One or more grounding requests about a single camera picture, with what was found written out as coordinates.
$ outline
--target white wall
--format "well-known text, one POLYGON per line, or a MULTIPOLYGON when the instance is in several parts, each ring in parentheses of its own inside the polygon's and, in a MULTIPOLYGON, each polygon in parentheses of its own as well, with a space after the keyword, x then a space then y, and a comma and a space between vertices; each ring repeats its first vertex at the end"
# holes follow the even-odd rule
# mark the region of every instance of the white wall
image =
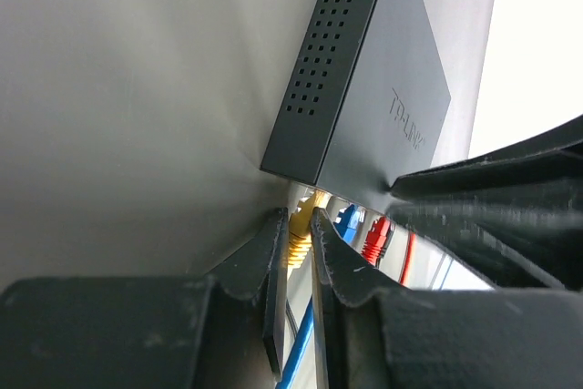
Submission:
POLYGON ((495 0, 470 156, 583 113, 583 0, 495 0))

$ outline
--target black router casing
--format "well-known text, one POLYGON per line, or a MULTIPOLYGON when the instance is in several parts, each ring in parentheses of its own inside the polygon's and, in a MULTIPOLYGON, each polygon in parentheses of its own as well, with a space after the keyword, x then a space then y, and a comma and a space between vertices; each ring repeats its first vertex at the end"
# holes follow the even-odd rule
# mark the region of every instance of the black router casing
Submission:
POLYGON ((261 169, 384 212, 449 101, 423 0, 318 0, 261 169))

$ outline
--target yellow ethernet cable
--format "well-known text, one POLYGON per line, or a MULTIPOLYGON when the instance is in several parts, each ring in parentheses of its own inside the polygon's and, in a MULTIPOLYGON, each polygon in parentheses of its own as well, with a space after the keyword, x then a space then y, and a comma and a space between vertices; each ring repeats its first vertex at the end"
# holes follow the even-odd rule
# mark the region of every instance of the yellow ethernet cable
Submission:
POLYGON ((313 209, 316 207, 325 208, 329 200, 329 193, 315 190, 306 201, 298 203, 300 211, 296 211, 291 215, 288 272, 302 266, 303 259, 306 258, 312 246, 310 219, 312 218, 313 209))

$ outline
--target red wire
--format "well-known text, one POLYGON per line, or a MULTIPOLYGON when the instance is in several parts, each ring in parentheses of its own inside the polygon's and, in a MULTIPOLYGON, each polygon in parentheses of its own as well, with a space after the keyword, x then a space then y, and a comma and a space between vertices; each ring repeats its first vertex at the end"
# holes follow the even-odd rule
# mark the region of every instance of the red wire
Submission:
MULTIPOLYGON (((384 245, 387 241, 387 234, 391 233, 391 222, 385 218, 381 217, 376 220, 366 235, 363 247, 363 257, 371 263, 373 266, 376 261, 384 252, 384 245)), ((404 285, 409 277, 409 271, 411 270, 411 260, 413 259, 415 244, 415 235, 409 232, 407 236, 407 248, 405 249, 403 268, 401 269, 401 275, 399 275, 399 282, 404 285)))
POLYGON ((383 246, 390 229, 391 222, 387 218, 381 217, 373 223, 373 226, 366 235, 362 255, 373 266, 383 251, 383 246))
POLYGON ((411 260, 413 259, 413 250, 415 246, 415 235, 409 231, 409 237, 407 238, 407 249, 404 254, 403 268, 401 269, 401 276, 399 277, 399 282, 404 286, 409 277, 409 271, 411 268, 411 260))

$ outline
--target ventilation holes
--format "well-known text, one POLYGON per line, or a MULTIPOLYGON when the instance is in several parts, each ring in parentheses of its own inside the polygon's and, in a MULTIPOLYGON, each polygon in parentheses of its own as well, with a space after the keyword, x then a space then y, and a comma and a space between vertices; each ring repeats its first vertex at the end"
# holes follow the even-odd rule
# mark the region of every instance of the ventilation holes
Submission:
POLYGON ((328 77, 332 77, 330 66, 336 49, 340 51, 339 40, 344 40, 342 28, 344 28, 344 23, 348 23, 345 22, 345 17, 348 17, 350 7, 356 1, 319 0, 314 12, 312 28, 306 35, 310 44, 306 42, 303 49, 305 53, 302 54, 295 70, 297 77, 292 80, 295 83, 294 93, 288 96, 288 102, 284 104, 286 110, 294 116, 307 117, 315 114, 316 104, 321 97, 315 95, 320 95, 321 90, 328 87, 325 86, 325 81, 329 80, 328 77))

